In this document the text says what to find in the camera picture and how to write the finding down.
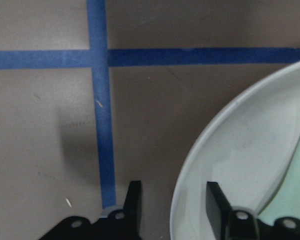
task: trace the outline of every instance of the white plate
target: white plate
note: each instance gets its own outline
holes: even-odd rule
[[[214,240],[206,183],[219,182],[230,204],[258,212],[278,185],[300,135],[300,62],[254,84],[205,128],[173,194],[172,240]]]

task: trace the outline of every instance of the blue painter's tape strip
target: blue painter's tape strip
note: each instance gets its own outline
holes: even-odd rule
[[[117,204],[110,83],[107,64],[106,5],[104,0],[87,0],[86,5],[92,61],[102,207],[106,208]]]
[[[87,68],[89,50],[0,51],[0,69]]]
[[[300,61],[300,48],[226,47],[111,49],[110,67],[197,64],[289,64]]]

